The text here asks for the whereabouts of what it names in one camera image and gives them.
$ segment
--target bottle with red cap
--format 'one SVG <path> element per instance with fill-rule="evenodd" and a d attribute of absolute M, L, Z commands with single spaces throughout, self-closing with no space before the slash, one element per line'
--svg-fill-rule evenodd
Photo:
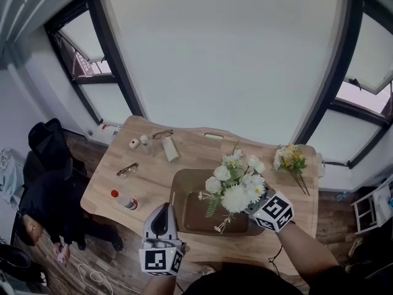
<path fill-rule="evenodd" d="M 111 196 L 116 199 L 118 204 L 129 210 L 135 210 L 138 207 L 138 201 L 128 195 L 119 194 L 117 190 L 112 190 Z"/>

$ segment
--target black window frame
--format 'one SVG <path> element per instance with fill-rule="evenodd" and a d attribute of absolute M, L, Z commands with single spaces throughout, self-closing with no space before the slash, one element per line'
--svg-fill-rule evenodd
<path fill-rule="evenodd" d="M 56 41 L 58 38 L 57 34 L 59 34 L 62 27 L 86 11 L 89 11 L 99 44 L 104 53 L 104 58 L 111 69 L 110 74 L 104 73 L 92 76 L 73 76 L 69 69 L 69 63 L 67 64 L 67 58 L 64 55 L 64 52 L 62 53 L 62 50 Z M 72 88 L 97 125 L 102 124 L 104 120 L 90 104 L 88 98 L 82 91 L 80 86 L 83 84 L 117 84 L 132 115 L 141 117 L 145 116 L 136 91 L 134 90 L 131 77 L 126 71 L 121 54 L 117 48 L 115 37 L 111 31 L 101 0 L 74 0 L 54 15 L 44 25 L 44 28 L 57 59 L 59 60 L 64 73 L 67 75 Z"/>
<path fill-rule="evenodd" d="M 359 86 L 357 80 L 349 80 L 346 77 L 346 73 L 355 52 L 363 14 L 367 14 L 382 27 L 386 28 L 391 34 L 393 34 L 393 14 L 377 0 L 348 0 L 346 13 L 343 33 L 335 58 L 333 59 L 333 65 L 325 84 L 322 86 L 321 93 L 316 100 L 314 108 L 311 110 L 309 117 L 306 119 L 302 129 L 295 138 L 294 143 L 307 144 L 327 110 L 340 112 L 379 126 L 380 129 L 374 134 L 373 138 L 352 159 L 346 163 L 329 162 L 332 165 L 345 165 L 349 168 L 354 168 L 378 144 L 392 126 L 393 115 L 391 110 L 393 98 L 391 95 L 382 113 L 378 114 L 363 106 L 342 100 L 336 96 L 344 81 L 353 86 Z M 385 88 L 387 84 L 391 84 L 392 80 L 386 81 L 383 88 Z"/>

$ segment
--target flower bouquet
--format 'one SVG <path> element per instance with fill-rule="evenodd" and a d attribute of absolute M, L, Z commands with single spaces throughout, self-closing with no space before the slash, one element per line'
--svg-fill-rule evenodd
<path fill-rule="evenodd" d="M 274 156 L 273 168 L 287 170 L 304 194 L 308 194 L 306 183 L 302 177 L 303 169 L 307 167 L 306 159 L 297 145 L 290 144 L 280 147 Z"/>
<path fill-rule="evenodd" d="M 221 204 L 228 214 L 214 229 L 222 234 L 227 223 L 231 222 L 235 213 L 244 211 L 250 204 L 257 203 L 265 193 L 265 179 L 261 174 L 265 166 L 256 156 L 246 156 L 247 168 L 244 169 L 241 149 L 234 149 L 231 155 L 222 157 L 218 166 L 205 182 L 206 191 L 199 193 L 199 200 L 209 200 L 206 217 L 213 216 L 218 204 Z"/>

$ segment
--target red bottle cap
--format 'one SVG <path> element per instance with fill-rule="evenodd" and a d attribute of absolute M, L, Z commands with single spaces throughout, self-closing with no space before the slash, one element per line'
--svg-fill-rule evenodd
<path fill-rule="evenodd" d="M 113 196 L 113 198 L 117 198 L 119 196 L 119 192 L 117 190 L 112 190 L 111 196 Z"/>

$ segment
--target black shirt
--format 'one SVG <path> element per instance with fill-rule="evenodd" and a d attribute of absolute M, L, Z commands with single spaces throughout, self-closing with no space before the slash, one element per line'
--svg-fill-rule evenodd
<path fill-rule="evenodd" d="M 63 170 L 53 170 L 39 177 L 20 202 L 20 213 L 39 222 L 50 235 L 53 243 L 64 237 L 66 244 L 80 235 L 83 209 L 80 200 L 86 184 L 75 177 L 64 180 Z"/>
<path fill-rule="evenodd" d="M 294 285 L 264 268 L 223 270 L 201 277 L 184 295 L 266 294 L 301 295 Z M 309 295 L 388 294 L 369 280 L 357 279 L 341 267 L 332 267 L 310 284 Z"/>

